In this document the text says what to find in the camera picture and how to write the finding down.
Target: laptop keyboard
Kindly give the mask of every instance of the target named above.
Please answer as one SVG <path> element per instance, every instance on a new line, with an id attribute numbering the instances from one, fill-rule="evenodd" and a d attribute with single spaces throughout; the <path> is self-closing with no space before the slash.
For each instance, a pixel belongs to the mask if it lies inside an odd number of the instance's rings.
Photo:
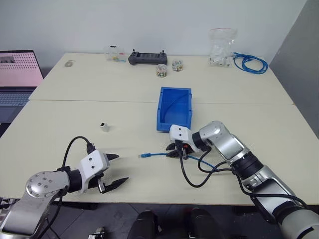
<path id="1" fill-rule="evenodd" d="M 0 93 L 0 106 L 25 106 L 31 93 Z"/>

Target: black cable connector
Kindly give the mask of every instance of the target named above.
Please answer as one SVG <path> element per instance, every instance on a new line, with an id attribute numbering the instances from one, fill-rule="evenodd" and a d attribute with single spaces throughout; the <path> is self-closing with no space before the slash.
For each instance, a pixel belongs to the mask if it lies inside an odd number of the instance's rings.
<path id="1" fill-rule="evenodd" d="M 87 143 L 86 144 L 86 152 L 88 154 L 92 153 L 95 150 L 95 146 L 92 143 Z"/>
<path id="2" fill-rule="evenodd" d="M 183 151 L 183 141 L 175 140 L 176 150 L 182 154 Z"/>

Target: blue plastic bin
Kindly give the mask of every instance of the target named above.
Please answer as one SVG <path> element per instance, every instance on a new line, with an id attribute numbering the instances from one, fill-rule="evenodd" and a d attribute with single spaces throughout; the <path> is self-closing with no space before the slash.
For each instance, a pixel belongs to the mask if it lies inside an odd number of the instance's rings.
<path id="1" fill-rule="evenodd" d="M 169 131 L 172 124 L 190 129 L 192 114 L 190 88 L 161 88 L 157 115 L 157 130 Z"/>

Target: laptop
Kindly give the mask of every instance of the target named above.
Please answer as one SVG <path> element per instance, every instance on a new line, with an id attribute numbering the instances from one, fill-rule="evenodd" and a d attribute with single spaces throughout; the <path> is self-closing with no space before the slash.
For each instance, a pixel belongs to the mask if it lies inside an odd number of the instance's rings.
<path id="1" fill-rule="evenodd" d="M 0 51 L 0 123 L 14 120 L 42 80 L 34 51 Z"/>

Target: white wall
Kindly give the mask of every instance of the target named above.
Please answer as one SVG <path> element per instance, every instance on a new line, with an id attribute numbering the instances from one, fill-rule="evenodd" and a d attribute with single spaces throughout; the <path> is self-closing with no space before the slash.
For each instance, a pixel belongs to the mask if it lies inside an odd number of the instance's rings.
<path id="1" fill-rule="evenodd" d="M 42 68 L 64 52 L 208 55 L 209 29 L 238 29 L 234 51 L 271 61 L 306 0 L 0 0 L 0 49 L 34 49 Z"/>

